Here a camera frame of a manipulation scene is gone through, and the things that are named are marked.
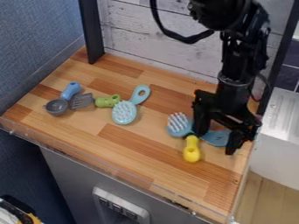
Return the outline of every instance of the white wall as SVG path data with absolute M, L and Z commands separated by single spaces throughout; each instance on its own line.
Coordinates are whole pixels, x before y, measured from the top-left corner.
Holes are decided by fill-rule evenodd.
M 160 17 L 166 27 L 184 35 L 205 30 L 189 16 L 189 0 L 157 0 Z M 274 61 L 294 0 L 262 0 L 270 13 L 273 32 L 268 43 Z M 165 37 L 151 16 L 149 0 L 99 0 L 101 22 L 107 52 L 166 68 L 201 80 L 217 82 L 221 68 L 219 35 L 186 45 Z
M 299 40 L 299 23 L 297 24 L 293 39 Z

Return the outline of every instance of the black cable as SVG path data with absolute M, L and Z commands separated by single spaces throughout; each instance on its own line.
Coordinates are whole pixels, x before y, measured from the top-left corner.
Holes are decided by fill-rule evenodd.
M 172 39 L 179 40 L 183 43 L 192 45 L 192 44 L 200 41 L 201 39 L 206 39 L 206 38 L 210 37 L 214 33 L 213 30 L 207 30 L 207 31 L 203 31 L 199 34 L 192 35 L 190 37 L 184 37 L 184 36 L 182 36 L 182 35 L 180 35 L 176 32 L 167 30 L 163 26 L 163 24 L 160 20 L 160 17 L 159 17 L 159 14 L 158 14 L 158 9 L 156 7 L 156 0 L 149 0 L 149 4 L 150 4 L 150 10 L 151 10 L 151 13 L 153 15 L 153 18 L 155 19 L 155 21 L 156 21 L 157 25 L 159 26 L 160 30 L 162 31 L 162 33 L 164 35 L 166 35 L 167 37 L 170 37 Z

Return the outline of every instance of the yellow object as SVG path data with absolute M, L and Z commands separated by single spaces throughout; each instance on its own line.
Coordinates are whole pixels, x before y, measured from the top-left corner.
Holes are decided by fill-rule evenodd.
M 200 160 L 199 139 L 196 136 L 188 136 L 186 140 L 187 146 L 183 151 L 184 160 L 189 163 L 198 162 Z
M 28 213 L 27 215 L 32 219 L 34 224 L 42 224 L 38 217 L 34 216 L 32 213 Z

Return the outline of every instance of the gray cabinet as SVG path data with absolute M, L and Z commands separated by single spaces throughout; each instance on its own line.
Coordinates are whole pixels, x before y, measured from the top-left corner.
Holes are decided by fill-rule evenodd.
M 98 213 L 93 198 L 95 186 L 146 209 L 150 224 L 208 223 L 184 209 L 110 178 L 66 155 L 48 149 L 41 150 L 77 224 L 135 223 L 104 206 L 99 208 Z

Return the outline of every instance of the blue toy brush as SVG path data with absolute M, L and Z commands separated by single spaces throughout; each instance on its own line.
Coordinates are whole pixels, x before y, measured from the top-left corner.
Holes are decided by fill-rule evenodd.
M 193 120 L 179 112 L 169 115 L 166 129 L 172 137 L 186 137 L 194 134 L 192 125 Z M 226 147 L 230 133 L 230 130 L 209 130 L 201 139 L 215 147 Z
M 115 123 L 129 124 L 137 116 L 136 105 L 144 102 L 150 96 L 150 88 L 147 86 L 138 86 L 128 101 L 120 101 L 112 110 L 112 118 Z

